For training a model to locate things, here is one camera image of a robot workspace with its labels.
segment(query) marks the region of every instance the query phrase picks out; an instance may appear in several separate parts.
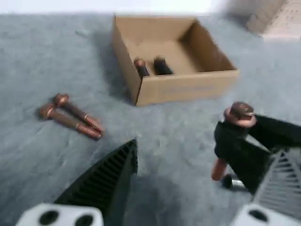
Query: cardboard box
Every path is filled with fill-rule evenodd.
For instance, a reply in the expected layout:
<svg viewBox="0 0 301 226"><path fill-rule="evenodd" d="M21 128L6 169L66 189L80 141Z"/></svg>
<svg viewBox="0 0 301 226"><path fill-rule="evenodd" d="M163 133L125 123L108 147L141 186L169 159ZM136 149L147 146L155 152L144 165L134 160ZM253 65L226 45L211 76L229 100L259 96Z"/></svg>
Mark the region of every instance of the cardboard box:
<svg viewBox="0 0 301 226"><path fill-rule="evenodd" d="M196 18L115 16L112 45L135 105L218 97L238 76ZM155 75L158 55L173 75ZM140 78L136 57L146 61L150 76Z"/></svg>

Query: screw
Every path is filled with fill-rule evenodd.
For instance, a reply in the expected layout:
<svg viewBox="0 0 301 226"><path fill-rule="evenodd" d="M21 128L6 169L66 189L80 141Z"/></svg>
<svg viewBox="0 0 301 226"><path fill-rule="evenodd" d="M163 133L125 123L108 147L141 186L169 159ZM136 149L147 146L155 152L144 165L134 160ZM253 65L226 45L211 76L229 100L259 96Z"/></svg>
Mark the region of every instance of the screw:
<svg viewBox="0 0 301 226"><path fill-rule="evenodd" d="M85 121L87 124L91 125L95 130L103 133L104 129L102 126L95 120L93 117L88 115L87 113L80 110L77 106L72 104L69 100L69 96L67 94L61 95L58 93L54 97L54 103L58 107L63 107L67 110L69 110L72 114L79 117L81 120Z"/></svg>
<svg viewBox="0 0 301 226"><path fill-rule="evenodd" d="M78 132L83 133L95 140L99 140L102 136L99 132L96 132L92 128L83 125L81 122L78 122L57 112L55 110L55 105L52 103L42 106L40 108L40 115L43 119L54 119L58 123L69 128L75 129Z"/></svg>

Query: gray carpet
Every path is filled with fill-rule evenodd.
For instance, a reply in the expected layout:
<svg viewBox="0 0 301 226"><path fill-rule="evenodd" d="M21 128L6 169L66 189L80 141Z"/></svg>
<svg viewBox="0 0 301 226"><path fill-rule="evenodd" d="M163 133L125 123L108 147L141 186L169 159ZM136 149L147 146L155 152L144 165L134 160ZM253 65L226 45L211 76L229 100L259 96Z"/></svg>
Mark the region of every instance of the gray carpet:
<svg viewBox="0 0 301 226"><path fill-rule="evenodd" d="M301 45L264 42L243 18L201 17L241 70L214 100L135 107L110 46L111 16L0 16L0 225L52 202L89 166L138 137L126 226L226 226L249 194L210 178L213 130L225 107L247 101L258 113L301 124ZM104 122L95 142L36 110L56 93Z"/></svg>

